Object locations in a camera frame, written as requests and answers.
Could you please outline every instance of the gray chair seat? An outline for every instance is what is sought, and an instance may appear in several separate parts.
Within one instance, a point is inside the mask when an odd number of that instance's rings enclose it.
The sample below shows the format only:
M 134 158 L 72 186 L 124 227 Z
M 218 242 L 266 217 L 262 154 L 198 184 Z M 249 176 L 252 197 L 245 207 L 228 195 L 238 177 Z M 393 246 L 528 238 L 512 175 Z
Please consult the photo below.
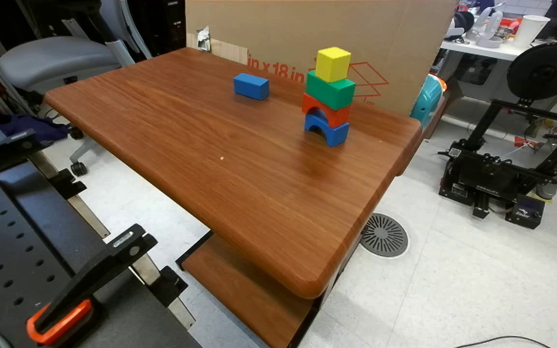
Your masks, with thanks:
M 16 46 L 0 58 L 0 69 L 17 88 L 85 69 L 117 65 L 104 44 L 77 37 L 51 37 Z

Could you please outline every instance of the yellow cube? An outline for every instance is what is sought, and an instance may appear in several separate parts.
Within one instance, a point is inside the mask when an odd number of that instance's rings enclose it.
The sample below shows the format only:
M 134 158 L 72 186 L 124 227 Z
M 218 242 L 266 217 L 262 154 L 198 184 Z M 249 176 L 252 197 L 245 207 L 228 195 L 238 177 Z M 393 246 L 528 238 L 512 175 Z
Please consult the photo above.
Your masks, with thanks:
M 315 68 L 316 77 L 329 83 L 347 79 L 351 58 L 352 54 L 345 49 L 338 47 L 320 49 Z

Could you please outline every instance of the orange arch block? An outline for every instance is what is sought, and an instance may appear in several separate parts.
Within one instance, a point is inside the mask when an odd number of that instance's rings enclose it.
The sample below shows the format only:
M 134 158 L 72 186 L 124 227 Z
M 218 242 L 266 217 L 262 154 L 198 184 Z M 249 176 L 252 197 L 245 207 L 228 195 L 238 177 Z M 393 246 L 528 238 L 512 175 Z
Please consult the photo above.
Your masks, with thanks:
M 302 112 L 307 114 L 311 113 L 313 108 L 318 108 L 319 110 L 323 111 L 325 114 L 325 118 L 328 120 L 328 125 L 331 128 L 337 128 L 343 123 L 347 122 L 347 119 L 350 117 L 350 109 L 351 105 L 345 106 L 344 108 L 338 110 L 332 110 L 321 101 L 318 101 L 311 95 L 305 93 L 305 96 L 302 99 Z

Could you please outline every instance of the cardboard box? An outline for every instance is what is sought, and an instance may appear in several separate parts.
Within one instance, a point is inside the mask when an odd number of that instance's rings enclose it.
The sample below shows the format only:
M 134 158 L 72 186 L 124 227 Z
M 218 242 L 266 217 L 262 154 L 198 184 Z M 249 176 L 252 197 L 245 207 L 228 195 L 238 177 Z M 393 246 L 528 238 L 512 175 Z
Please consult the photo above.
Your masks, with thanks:
M 319 49 L 352 53 L 354 101 L 409 115 L 457 0 L 187 0 L 189 37 L 248 49 L 247 63 L 304 82 Z

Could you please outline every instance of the black pegboard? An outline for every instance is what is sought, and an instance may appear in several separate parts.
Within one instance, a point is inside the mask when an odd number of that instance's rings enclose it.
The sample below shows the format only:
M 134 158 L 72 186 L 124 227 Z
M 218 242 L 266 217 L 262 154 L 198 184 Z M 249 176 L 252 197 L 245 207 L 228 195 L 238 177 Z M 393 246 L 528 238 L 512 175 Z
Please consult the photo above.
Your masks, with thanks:
M 14 348 L 38 346 L 29 339 L 25 321 L 53 300 L 70 279 L 0 187 L 0 334 Z

